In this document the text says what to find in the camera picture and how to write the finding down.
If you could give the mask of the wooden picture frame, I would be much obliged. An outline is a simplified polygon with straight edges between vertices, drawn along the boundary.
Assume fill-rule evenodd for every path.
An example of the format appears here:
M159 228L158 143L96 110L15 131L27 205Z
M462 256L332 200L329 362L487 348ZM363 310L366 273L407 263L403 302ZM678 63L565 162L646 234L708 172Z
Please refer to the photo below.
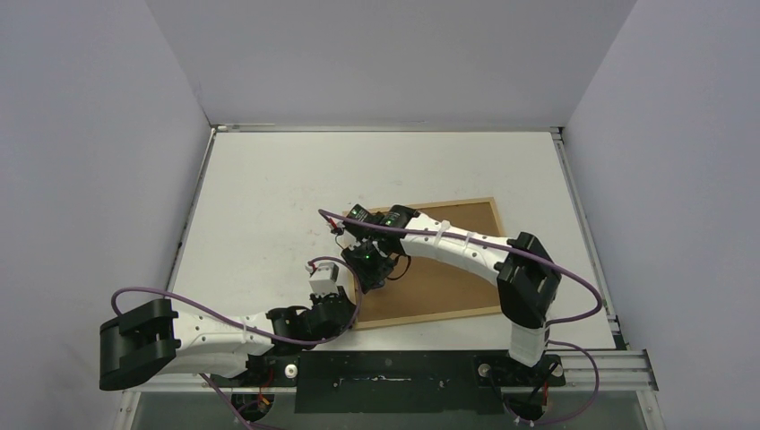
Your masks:
M492 197L414 204L433 219L449 220L486 236L504 237L506 231ZM400 262L393 279L361 300L357 330L474 317L501 312L498 293L486 280L467 271L435 262Z

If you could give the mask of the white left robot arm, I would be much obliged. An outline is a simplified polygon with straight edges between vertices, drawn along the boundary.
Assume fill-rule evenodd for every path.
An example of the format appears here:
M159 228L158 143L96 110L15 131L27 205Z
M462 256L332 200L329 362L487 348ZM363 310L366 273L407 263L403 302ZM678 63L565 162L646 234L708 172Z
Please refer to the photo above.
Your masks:
M260 383L266 357L289 357L340 337L358 307L343 288L259 314L225 316L187 297L152 289L155 299L129 311L111 297L114 317L99 327L99 388L121 391L159 374L214 374Z

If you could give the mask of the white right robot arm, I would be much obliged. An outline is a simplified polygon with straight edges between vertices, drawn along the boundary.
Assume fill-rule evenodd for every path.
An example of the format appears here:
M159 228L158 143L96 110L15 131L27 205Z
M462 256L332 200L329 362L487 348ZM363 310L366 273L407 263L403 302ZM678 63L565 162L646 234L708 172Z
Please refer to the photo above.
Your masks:
M482 235L402 205L385 212L355 205L340 221L355 239L341 257L358 275L363 293L382 288L402 257L427 258L478 276L497 289L502 314L512 324L509 377L527 384L541 374L547 313L561 276L537 237Z

